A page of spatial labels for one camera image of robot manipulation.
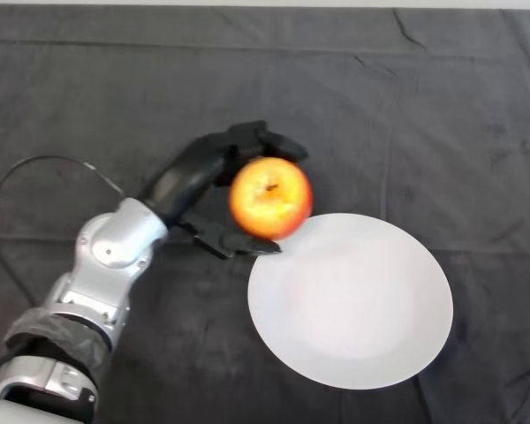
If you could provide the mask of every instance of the silver robot arm segment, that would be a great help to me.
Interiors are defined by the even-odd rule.
[[[94,382],[98,378],[94,377],[101,375],[94,370],[87,373],[82,366],[105,367],[130,310],[128,293],[151,263],[154,244],[164,239],[167,232],[156,214],[131,198],[125,199],[115,213],[97,216],[84,225],[77,238],[73,270],[61,276],[42,307],[22,315],[8,335],[54,339],[56,344],[67,347],[68,354],[81,367],[33,355],[14,358],[0,370],[0,423],[57,424],[92,419],[98,398],[98,382]],[[100,335],[96,341],[91,342],[89,329]],[[78,332],[84,334],[75,337]],[[82,344],[88,346],[70,346]],[[92,355],[95,358],[91,360],[91,350],[102,353]],[[27,398],[32,401],[23,405]],[[51,399],[59,405],[47,405]],[[67,407],[71,403],[77,406],[75,413]],[[83,411],[88,413],[81,420],[73,420]]]

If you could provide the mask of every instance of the dark gray fabric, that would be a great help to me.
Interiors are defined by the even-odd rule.
[[[177,238],[133,290],[98,422],[530,424],[530,12],[0,6],[0,171],[65,153],[133,190],[257,118],[310,150],[316,214],[387,219],[442,264],[455,322],[420,375],[429,417],[415,380],[293,373],[251,323],[252,260]],[[67,165],[12,180],[0,234],[37,295],[116,198]],[[220,190],[199,211],[231,224]],[[25,307],[0,270],[0,341]]]

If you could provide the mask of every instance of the white plate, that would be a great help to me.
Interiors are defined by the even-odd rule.
[[[296,372],[343,389],[418,374],[451,328],[448,281],[399,228],[352,214],[309,218],[255,262],[247,297],[255,328]]]

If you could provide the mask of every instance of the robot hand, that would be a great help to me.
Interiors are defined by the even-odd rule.
[[[228,186],[238,171],[258,156],[299,162],[307,158],[307,151],[283,135],[268,131],[263,121],[234,125],[226,132],[193,141],[151,178],[137,199],[156,212],[168,228],[176,225],[186,230],[220,258],[278,253],[280,248],[272,241],[229,233],[219,223],[188,211],[209,185]]]

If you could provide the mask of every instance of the red apple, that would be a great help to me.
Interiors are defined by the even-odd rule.
[[[230,210],[248,233],[264,239],[282,239],[310,216],[312,188],[294,163],[263,157],[246,165],[234,179]]]

